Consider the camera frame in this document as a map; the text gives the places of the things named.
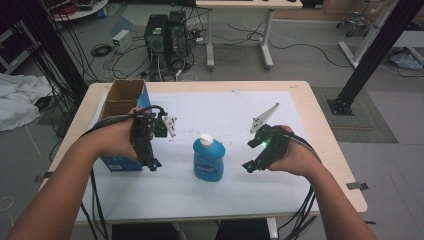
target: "chair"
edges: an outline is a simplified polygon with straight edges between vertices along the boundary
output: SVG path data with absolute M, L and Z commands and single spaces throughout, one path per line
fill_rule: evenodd
M 350 12 L 347 17 L 343 18 L 342 21 L 337 23 L 336 27 L 341 28 L 343 24 L 351 26 L 351 29 L 346 33 L 346 37 L 352 37 L 356 29 L 362 29 L 365 31 L 364 36 L 367 35 L 372 21 L 367 16 L 367 9 L 371 2 L 383 2 L 384 0 L 365 0 L 362 8 L 359 12 Z M 371 9 L 371 12 L 378 12 L 381 5 L 377 9 Z

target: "electronic equipment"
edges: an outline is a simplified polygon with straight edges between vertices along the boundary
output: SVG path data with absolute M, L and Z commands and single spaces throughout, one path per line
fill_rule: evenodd
M 172 47 L 177 55 L 188 56 L 186 11 L 171 11 L 169 13 L 169 29 Z
M 265 149 L 259 154 L 255 160 L 244 163 L 242 166 L 247 172 L 252 173 L 255 170 L 265 170 L 272 163 L 281 159 L 287 152 L 289 142 L 296 141 L 308 148 L 318 159 L 312 146 L 303 138 L 296 136 L 293 132 L 289 132 L 281 126 L 269 126 L 266 121 L 277 110 L 279 103 L 271 107 L 257 118 L 253 118 L 252 128 L 250 133 L 255 133 L 255 137 L 247 144 L 251 148 L 255 148 L 260 144 L 265 146 Z
M 149 55 L 151 53 L 171 53 L 172 42 L 170 39 L 167 15 L 150 15 L 144 32 L 144 40 L 146 42 Z
M 137 153 L 137 159 L 142 166 L 147 166 L 150 171 L 156 171 L 162 164 L 153 154 L 151 140 L 153 136 L 166 138 L 168 131 L 172 137 L 175 136 L 175 120 L 177 118 L 167 116 L 168 114 L 162 108 L 159 113 L 138 114 L 134 117 L 131 128 L 131 141 L 134 142 L 134 150 Z
M 150 63 L 150 81 L 162 81 L 161 69 L 171 65 L 172 39 L 168 25 L 168 15 L 152 14 L 144 32 L 147 54 Z
M 115 37 L 112 38 L 113 46 L 119 53 L 124 53 L 132 45 L 131 34 L 128 30 L 120 31 Z

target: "gray carpet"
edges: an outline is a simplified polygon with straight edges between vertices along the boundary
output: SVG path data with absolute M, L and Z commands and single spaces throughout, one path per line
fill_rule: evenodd
M 341 88 L 312 88 L 334 136 L 340 142 L 399 143 L 365 89 L 352 104 L 353 116 L 333 115 L 327 99 L 335 99 Z

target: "white paper sheet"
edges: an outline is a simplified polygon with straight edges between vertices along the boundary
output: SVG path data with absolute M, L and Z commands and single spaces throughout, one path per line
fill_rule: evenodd
M 156 172 L 110 173 L 95 163 L 98 193 L 108 221 L 267 216 L 296 212 L 309 183 L 289 173 L 255 171 L 241 166 L 263 150 L 251 149 L 249 130 L 254 117 L 275 103 L 280 107 L 268 124 L 290 125 L 307 138 L 289 92 L 149 93 L 153 105 L 177 117 L 176 137 L 154 138 L 155 157 L 163 164 Z M 211 134 L 226 148 L 224 175 L 206 182 L 193 173 L 193 143 Z M 91 209 L 91 186 L 84 196 Z M 80 214 L 78 221 L 85 221 Z

